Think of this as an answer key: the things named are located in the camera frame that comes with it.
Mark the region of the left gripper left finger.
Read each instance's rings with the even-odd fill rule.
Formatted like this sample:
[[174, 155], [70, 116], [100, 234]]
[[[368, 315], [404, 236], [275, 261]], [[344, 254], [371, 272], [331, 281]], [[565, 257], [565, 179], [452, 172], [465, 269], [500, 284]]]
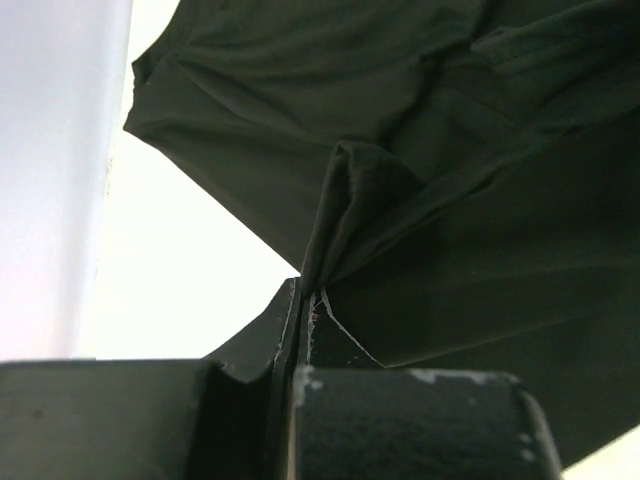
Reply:
[[202, 359], [1, 366], [5, 479], [283, 479], [299, 286]]

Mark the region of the black t shirt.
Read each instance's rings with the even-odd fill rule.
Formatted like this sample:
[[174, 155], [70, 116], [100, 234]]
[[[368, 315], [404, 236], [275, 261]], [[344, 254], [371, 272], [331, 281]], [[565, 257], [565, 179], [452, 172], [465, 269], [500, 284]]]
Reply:
[[505, 370], [572, 465], [639, 422], [635, 1], [183, 1], [124, 128], [378, 362]]

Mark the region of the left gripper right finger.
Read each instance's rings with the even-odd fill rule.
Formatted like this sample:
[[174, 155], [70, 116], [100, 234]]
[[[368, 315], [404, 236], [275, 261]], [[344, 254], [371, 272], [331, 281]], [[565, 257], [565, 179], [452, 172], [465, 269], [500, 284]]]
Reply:
[[514, 376], [384, 369], [308, 301], [292, 381], [296, 479], [558, 479], [545, 415]]

